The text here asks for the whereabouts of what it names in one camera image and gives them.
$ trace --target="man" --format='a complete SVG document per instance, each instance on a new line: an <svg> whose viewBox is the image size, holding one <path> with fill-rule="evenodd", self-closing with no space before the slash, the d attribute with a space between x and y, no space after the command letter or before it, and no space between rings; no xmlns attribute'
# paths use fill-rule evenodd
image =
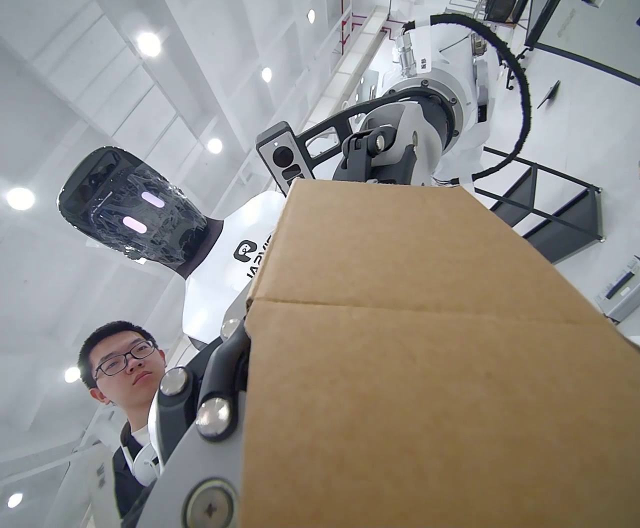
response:
<svg viewBox="0 0 640 528"><path fill-rule="evenodd" d="M164 375L164 351L140 326L114 321L95 330L80 349L78 368L93 398L115 403L127 416L113 455L115 495L124 518L145 487L131 472L132 460L149 443L149 408Z"/></svg>

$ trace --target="robot neck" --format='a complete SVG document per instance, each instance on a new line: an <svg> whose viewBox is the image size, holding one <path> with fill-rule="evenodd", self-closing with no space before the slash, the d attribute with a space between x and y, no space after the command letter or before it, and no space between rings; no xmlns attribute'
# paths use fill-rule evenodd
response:
<svg viewBox="0 0 640 528"><path fill-rule="evenodd" d="M202 241L202 244L200 244L200 247L198 248L198 251L195 253L194 257L191 260L181 264L175 270L178 275L180 275L183 279L186 279L190 274L192 274L193 270L201 265L202 261L211 251L211 248L218 241L220 233L222 233L223 224L224 222L222 220L207 218L207 235L205 239Z"/></svg>

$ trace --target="humanoid robot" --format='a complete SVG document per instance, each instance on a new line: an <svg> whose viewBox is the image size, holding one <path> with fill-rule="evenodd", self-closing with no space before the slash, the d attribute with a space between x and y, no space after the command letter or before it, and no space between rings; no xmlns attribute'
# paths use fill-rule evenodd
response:
<svg viewBox="0 0 640 528"><path fill-rule="evenodd" d="M432 46L432 33L419 29L438 24L465 26L473 33L466 45L443 54ZM492 69L497 59L485 40L520 83L524 119L512 153L474 173L488 137L497 80L497 67ZM226 528L237 523L251 344L242 321L243 299L294 179L313 179L315 167L342 155L334 180L472 183L505 166L522 148L531 117L528 86L517 59L486 26L461 15L434 15L405 24L396 45L401 69L382 97L347 108L300 135L282 122L257 138L258 153L282 193L263 193L227 219L206 218L160 174L117 148L90 154L61 192L60 211L76 228L186 279L183 329L210 343L161 382L149 417L161 476L146 506L136 512L139 521L136 517L129 525ZM366 116L353 132L359 114ZM308 145L332 129L339 144L312 156ZM221 335L221 325L231 319L237 328Z"/></svg>

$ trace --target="eyeglasses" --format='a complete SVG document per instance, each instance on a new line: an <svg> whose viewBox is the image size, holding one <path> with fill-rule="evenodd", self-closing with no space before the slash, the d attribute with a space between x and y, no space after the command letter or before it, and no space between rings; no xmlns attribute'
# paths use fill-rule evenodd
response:
<svg viewBox="0 0 640 528"><path fill-rule="evenodd" d="M144 359L147 356L150 356L155 349L156 347L151 341L137 343L126 354L111 356L109 359L100 363L98 368L95 370L94 378L98 376L99 371L104 372L107 376L115 376L127 368L127 365L129 364L127 356L131 356L134 359Z"/></svg>

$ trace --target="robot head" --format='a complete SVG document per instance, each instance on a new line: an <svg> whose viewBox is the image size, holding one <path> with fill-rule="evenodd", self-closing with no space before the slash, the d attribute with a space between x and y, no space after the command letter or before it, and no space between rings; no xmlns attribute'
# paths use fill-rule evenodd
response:
<svg viewBox="0 0 640 528"><path fill-rule="evenodd" d="M60 191L58 209L105 246L173 270L194 257L207 235L207 217L178 187L116 147L80 162Z"/></svg>

